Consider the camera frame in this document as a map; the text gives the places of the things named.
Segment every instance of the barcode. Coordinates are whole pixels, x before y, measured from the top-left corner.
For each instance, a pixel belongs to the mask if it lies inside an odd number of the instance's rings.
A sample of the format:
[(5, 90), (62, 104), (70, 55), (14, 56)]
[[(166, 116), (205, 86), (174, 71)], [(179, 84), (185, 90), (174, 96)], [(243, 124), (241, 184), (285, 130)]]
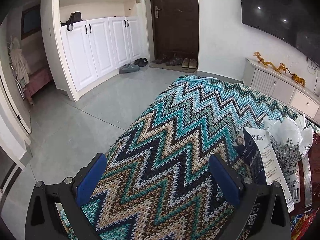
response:
[(253, 226), (254, 220), (256, 219), (257, 214), (250, 215), (249, 226)]
[(294, 201), (298, 201), (299, 200), (299, 188), (295, 188), (294, 190), (290, 190), (290, 193), (291, 193), (291, 196), (292, 196), (292, 199)]

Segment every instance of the silver packaging strip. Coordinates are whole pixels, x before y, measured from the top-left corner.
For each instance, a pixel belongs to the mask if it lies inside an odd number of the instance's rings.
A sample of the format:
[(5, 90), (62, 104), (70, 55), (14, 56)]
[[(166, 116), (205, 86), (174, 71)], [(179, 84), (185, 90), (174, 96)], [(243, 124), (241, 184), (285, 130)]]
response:
[(308, 154), (302, 158), (302, 168), (304, 177), (304, 207), (308, 208), (311, 206), (312, 201), (311, 171)]

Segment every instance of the gray slipper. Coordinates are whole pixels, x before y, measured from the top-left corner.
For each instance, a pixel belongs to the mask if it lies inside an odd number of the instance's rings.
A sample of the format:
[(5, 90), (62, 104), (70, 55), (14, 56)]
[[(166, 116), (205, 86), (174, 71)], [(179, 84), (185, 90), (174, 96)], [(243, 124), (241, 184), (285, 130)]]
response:
[(130, 72), (136, 72), (139, 71), (140, 67), (132, 64), (132, 63), (128, 63), (125, 64), (124, 66), (119, 68), (119, 74), (125, 74), (125, 73), (130, 73)]

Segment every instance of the blue gripper pad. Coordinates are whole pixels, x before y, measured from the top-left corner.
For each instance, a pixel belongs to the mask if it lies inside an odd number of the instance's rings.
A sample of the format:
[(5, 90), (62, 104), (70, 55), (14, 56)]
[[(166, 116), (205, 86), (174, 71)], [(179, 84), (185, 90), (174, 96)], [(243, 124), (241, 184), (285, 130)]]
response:
[(227, 202), (235, 207), (239, 206), (240, 190), (215, 155), (209, 158), (209, 168)]
[(77, 187), (76, 203), (79, 207), (89, 202), (94, 189), (106, 170), (106, 166), (107, 157), (101, 154)]

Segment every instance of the doormat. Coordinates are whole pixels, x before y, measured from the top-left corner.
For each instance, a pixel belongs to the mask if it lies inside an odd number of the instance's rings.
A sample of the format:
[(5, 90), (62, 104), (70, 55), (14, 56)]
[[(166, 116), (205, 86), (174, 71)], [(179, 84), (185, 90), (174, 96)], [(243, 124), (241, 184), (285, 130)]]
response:
[(152, 63), (152, 62), (149, 64), (149, 67), (175, 70), (175, 71), (180, 71), (180, 72), (184, 72), (184, 73), (194, 73), (198, 69), (198, 66), (197, 66), (197, 68), (183, 68), (181, 65), (167, 66), (165, 63), (156, 64), (156, 63)]

